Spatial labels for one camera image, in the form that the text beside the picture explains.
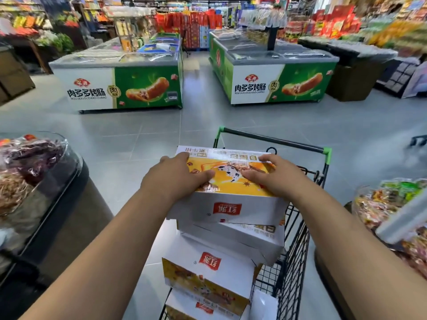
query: store aisle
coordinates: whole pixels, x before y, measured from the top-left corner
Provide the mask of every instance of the store aisle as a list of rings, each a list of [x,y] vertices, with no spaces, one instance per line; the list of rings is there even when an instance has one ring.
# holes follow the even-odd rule
[[[267,136],[332,147],[326,190],[342,204],[360,184],[391,177],[427,175],[427,148],[406,149],[410,137],[427,134],[425,100],[400,100],[373,90],[363,102],[232,107],[212,72],[207,53],[186,65],[184,108],[80,115],[63,97],[55,76],[34,77],[36,89],[0,107],[0,131],[48,130],[63,134],[87,161],[90,175],[116,214],[148,169],[176,146],[211,147],[219,125]],[[219,146],[265,150],[268,144],[223,135]],[[321,169],[323,156],[278,146],[281,156]],[[161,257],[176,226],[165,221],[142,272],[125,319],[157,319],[168,287]],[[335,320],[338,315],[317,275],[310,245],[301,320]]]

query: cart wire basket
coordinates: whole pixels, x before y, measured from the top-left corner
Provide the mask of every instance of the cart wire basket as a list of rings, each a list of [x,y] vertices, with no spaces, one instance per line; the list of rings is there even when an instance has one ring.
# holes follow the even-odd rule
[[[313,172],[309,171],[305,167],[298,167],[300,167],[308,177],[312,178],[316,184],[322,188],[324,187],[332,154],[331,148],[318,147],[289,140],[251,134],[223,126],[218,130],[216,139],[213,142],[213,148],[217,148],[221,133],[234,134],[237,136],[262,140],[272,144],[284,145],[323,154],[325,156],[325,163],[322,172]],[[272,151],[277,154],[277,150],[273,146],[268,147],[266,150],[266,152]],[[280,258],[272,267],[263,265],[255,280],[255,287],[278,299],[278,320],[297,320],[301,302],[302,286],[304,283],[310,233],[300,215],[300,212],[292,203],[289,204],[285,212],[284,231],[284,253],[280,255]],[[169,319],[169,317],[166,313],[166,307],[163,306],[159,320],[166,319]]]

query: shopper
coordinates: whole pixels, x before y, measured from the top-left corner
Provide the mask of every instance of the shopper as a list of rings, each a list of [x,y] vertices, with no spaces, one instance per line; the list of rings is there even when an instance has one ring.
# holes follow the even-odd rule
[[[119,320],[171,206],[213,177],[191,174],[188,153],[162,157],[141,188],[99,236],[21,317],[22,320]],[[263,155],[271,174],[243,171],[291,200],[358,320],[427,317],[427,283],[291,162]]]

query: sausage image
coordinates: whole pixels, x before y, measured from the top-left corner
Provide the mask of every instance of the sausage image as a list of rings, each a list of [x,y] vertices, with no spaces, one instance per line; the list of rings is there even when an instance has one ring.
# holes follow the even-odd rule
[[[161,96],[169,87],[169,81],[164,78],[158,78],[156,82],[146,89],[129,89],[126,91],[126,96],[131,100],[150,101],[158,96]]]
[[[287,96],[297,96],[310,91],[323,80],[323,74],[317,73],[310,79],[298,84],[286,84],[282,87],[282,93]]]

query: forearm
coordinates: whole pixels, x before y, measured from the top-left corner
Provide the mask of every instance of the forearm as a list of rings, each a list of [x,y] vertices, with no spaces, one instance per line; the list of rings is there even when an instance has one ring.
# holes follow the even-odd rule
[[[122,319],[170,207],[156,195],[134,194],[22,319]]]
[[[354,215],[312,182],[293,202],[357,319],[424,319],[425,281]]]

